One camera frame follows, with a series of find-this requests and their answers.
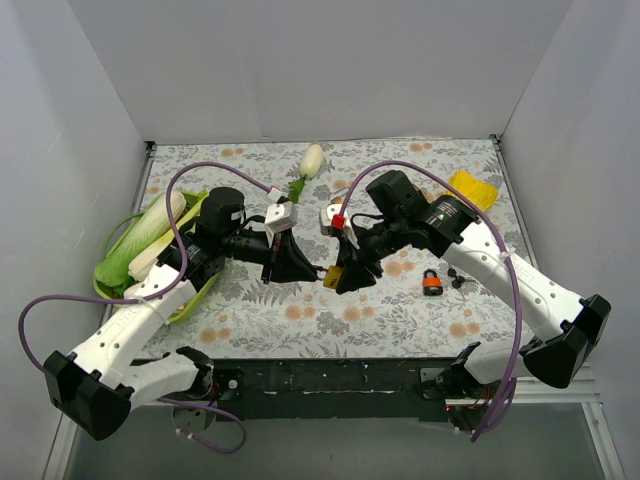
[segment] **robotic arm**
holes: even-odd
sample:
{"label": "robotic arm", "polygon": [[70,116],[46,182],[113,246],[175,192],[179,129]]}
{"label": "robotic arm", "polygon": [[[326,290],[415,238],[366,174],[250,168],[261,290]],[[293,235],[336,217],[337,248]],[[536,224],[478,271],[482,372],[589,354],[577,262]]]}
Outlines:
{"label": "robotic arm", "polygon": [[[400,171],[381,175],[367,192],[381,212],[381,221],[371,228],[352,224],[346,212],[344,224],[336,226],[333,220],[340,205],[320,212],[321,232],[340,243],[336,265],[324,278],[326,287],[342,294],[372,286],[383,273],[380,260],[412,245],[460,267],[513,307],[509,277],[491,232],[461,201],[444,195],[429,204]],[[191,399],[207,395],[214,365],[191,347],[142,366],[132,362],[167,318],[224,268],[226,258],[262,265],[265,283],[318,280],[322,268],[309,263],[292,234],[295,207],[277,190],[272,193],[275,203],[264,217],[244,219],[241,192],[211,190],[200,216],[180,231],[188,263],[177,286],[155,300],[119,309],[71,353],[54,352],[45,361],[52,403],[101,440],[140,405],[172,392]],[[264,230],[252,230],[251,222],[264,224]],[[566,387],[597,345],[611,307],[598,295],[584,300],[560,287],[517,255],[511,260],[524,318],[534,333],[520,349],[514,375],[534,375],[551,386]],[[175,281],[181,262],[179,249],[170,245],[143,282],[140,298]],[[432,398],[474,396],[502,376],[511,345],[469,345],[435,380],[422,384],[423,393]]]}

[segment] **floral tablecloth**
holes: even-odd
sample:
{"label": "floral tablecloth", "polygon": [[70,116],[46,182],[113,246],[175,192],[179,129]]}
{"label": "floral tablecloth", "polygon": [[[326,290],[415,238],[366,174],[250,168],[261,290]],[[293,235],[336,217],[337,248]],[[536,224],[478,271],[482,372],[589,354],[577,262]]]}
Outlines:
{"label": "floral tablecloth", "polygon": [[[367,140],[321,143],[326,163],[311,179],[298,205],[296,241],[309,260],[335,262],[337,241],[322,237],[318,211],[347,191],[358,172],[381,160],[405,160],[449,179],[459,169],[499,188],[489,210],[505,241],[528,258],[513,204],[493,144],[489,140]],[[190,163],[215,160],[232,165],[268,185],[285,188],[297,175],[308,143],[160,146],[143,204],[166,188],[171,177]],[[442,187],[407,172],[429,198]],[[354,193],[349,211],[376,213],[365,192]],[[191,191],[231,186],[245,195],[248,215],[263,215],[264,193],[239,177],[214,168],[188,172],[178,187]],[[427,251],[405,248],[383,260],[385,274],[374,287],[338,296],[321,282],[260,282],[261,267],[228,261],[207,299],[181,324],[163,327],[142,356],[160,357],[184,345],[212,358],[415,357],[455,356],[469,342],[492,342],[512,336],[513,312],[477,282],[451,287],[448,265]],[[422,273],[437,270],[444,295],[422,295]]]}

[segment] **green bowl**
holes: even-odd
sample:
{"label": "green bowl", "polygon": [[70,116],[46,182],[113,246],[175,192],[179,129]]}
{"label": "green bowl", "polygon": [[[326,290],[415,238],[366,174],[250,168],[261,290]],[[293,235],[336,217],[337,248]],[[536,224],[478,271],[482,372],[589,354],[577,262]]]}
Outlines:
{"label": "green bowl", "polygon": [[[193,193],[193,192],[185,192],[184,190],[180,190],[180,192],[184,195],[184,198],[187,201],[187,212],[191,213],[192,211],[194,211],[196,214],[200,213],[200,207],[202,206],[202,201],[207,197],[208,192],[205,191],[202,193]],[[154,198],[151,201],[151,203],[147,205],[145,210],[149,208],[151,205],[153,205],[159,198],[163,196],[164,196],[164,193],[161,193],[156,198]],[[136,224],[136,222],[138,222],[138,220],[140,220],[140,218],[137,218],[135,219],[135,221],[131,222],[131,225],[127,227],[124,233],[120,236],[120,238],[118,238],[116,243],[113,245],[113,247],[111,247],[111,250],[109,250],[109,253],[111,253],[114,249],[118,247],[118,245],[120,245],[120,243],[122,243],[124,238],[129,234],[129,231],[131,231],[131,229]],[[213,286],[213,284],[216,283],[216,280],[218,279],[219,275],[220,274],[217,274],[211,277],[209,281],[198,291],[198,293],[196,293],[196,295],[187,302],[187,304],[184,306],[184,309],[182,309],[181,311],[175,312],[173,315],[171,315],[171,317],[169,317],[169,321],[171,323],[178,323],[189,318],[189,316],[193,313],[196,307],[200,305],[202,300],[204,300],[204,297],[207,296],[207,293],[209,292],[209,290],[211,290],[211,287]],[[113,296],[113,293],[112,293],[113,290],[111,289],[111,287],[108,287],[98,282],[95,279],[95,277],[93,279],[93,288],[98,293],[98,295],[100,295],[102,298],[108,298],[112,300],[117,299],[116,297]]]}

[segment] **white wall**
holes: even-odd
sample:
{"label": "white wall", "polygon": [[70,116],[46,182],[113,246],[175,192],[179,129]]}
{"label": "white wall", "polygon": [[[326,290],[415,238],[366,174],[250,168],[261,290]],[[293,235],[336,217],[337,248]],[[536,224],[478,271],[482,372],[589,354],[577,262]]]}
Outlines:
{"label": "white wall", "polygon": [[[23,354],[33,297],[91,294],[99,246],[127,214],[144,144],[64,0],[0,0],[0,477],[40,478],[58,424]],[[48,304],[27,333],[40,359],[68,351],[100,309]]]}
{"label": "white wall", "polygon": [[574,0],[504,135],[541,268],[613,312],[590,362],[640,478],[640,2]]}
{"label": "white wall", "polygon": [[163,143],[501,133],[571,0],[69,0]]}

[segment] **padlock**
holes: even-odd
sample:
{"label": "padlock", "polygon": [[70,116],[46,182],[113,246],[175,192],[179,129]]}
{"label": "padlock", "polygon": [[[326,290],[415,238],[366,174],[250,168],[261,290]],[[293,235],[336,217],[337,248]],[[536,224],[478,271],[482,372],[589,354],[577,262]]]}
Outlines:
{"label": "padlock", "polygon": [[442,295],[443,292],[442,282],[438,278],[436,271],[432,269],[425,270],[422,278],[422,293],[429,297],[435,297],[436,295]]}

